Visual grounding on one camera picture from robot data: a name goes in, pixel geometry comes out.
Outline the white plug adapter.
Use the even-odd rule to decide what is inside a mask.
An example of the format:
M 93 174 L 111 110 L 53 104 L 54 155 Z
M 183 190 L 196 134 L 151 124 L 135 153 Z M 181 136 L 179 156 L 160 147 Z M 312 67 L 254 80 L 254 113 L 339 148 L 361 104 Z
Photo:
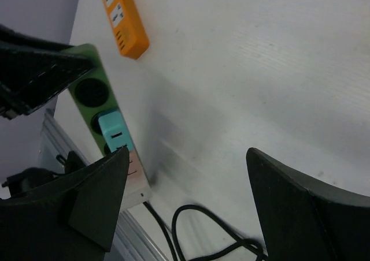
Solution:
M 151 196 L 151 187 L 147 181 L 128 180 L 121 201 L 120 211 L 148 201 Z

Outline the aluminium rail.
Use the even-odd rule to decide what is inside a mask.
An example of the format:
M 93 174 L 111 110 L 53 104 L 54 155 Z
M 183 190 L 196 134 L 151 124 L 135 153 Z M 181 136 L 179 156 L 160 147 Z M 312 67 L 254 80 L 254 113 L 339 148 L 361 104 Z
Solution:
M 90 163 L 60 127 L 48 109 L 42 128 L 40 164 L 70 175 L 81 172 Z M 165 260 L 166 257 L 148 234 L 126 210 L 120 211 L 128 166 L 126 160 L 103 170 L 103 180 L 88 184 L 88 191 L 75 192 L 72 201 L 78 205 L 71 215 L 73 236 L 82 235 L 87 247 L 71 238 L 65 256 L 59 260 Z

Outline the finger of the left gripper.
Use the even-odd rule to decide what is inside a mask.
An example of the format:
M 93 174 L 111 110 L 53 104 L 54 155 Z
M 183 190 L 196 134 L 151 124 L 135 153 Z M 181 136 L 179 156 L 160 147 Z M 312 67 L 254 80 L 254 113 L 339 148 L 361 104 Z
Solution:
M 30 115 L 95 68 L 69 49 L 1 25 L 1 116 Z

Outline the pink plug adapter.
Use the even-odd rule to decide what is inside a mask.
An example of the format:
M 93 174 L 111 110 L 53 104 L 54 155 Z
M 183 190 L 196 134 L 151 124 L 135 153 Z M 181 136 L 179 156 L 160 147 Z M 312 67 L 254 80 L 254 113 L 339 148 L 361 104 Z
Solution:
M 128 181 L 142 181 L 145 179 L 145 173 L 136 150 L 129 152 Z

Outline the green power strip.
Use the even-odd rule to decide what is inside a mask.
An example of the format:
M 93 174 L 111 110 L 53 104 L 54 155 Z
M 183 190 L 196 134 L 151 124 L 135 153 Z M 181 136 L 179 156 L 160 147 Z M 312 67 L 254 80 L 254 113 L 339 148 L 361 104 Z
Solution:
M 68 88 L 80 115 L 102 155 L 111 153 L 98 123 L 98 117 L 103 112 L 120 110 L 113 88 L 103 68 L 98 50 L 91 44 L 73 46 L 64 50 L 67 54 L 85 57 L 94 68 L 76 80 Z

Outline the blue plug adapter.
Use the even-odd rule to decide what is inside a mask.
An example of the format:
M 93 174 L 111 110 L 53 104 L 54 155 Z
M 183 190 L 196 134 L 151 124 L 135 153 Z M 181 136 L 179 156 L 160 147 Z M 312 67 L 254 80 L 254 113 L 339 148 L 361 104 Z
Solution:
M 103 112 L 98 117 L 98 123 L 111 152 L 123 146 L 126 146 L 129 151 L 134 149 L 128 126 L 119 110 Z

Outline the orange power strip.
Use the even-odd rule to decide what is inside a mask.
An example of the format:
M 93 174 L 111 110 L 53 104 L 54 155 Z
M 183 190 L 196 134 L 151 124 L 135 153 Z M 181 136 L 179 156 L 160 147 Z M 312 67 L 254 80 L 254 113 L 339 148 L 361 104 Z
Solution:
M 138 59 L 149 48 L 147 37 L 134 0 L 102 0 L 119 53 Z

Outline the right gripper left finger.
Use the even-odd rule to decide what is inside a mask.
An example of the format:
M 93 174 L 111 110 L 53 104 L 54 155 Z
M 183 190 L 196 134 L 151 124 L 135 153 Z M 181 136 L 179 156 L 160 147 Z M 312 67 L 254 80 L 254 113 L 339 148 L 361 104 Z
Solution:
M 102 181 L 102 172 L 130 157 L 123 147 L 70 175 L 33 188 L 20 196 L 1 200 L 1 260 L 59 260 L 65 256 L 71 238 L 87 247 L 82 235 L 73 236 L 71 215 L 78 207 L 72 201 L 75 192 L 88 191 L 88 184 Z

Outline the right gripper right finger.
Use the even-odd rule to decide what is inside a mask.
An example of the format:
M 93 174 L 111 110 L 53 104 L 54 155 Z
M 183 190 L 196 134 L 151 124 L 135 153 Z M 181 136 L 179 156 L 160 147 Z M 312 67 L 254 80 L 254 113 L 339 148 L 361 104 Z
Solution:
M 256 148 L 246 165 L 269 260 L 369 260 L 369 197 Z

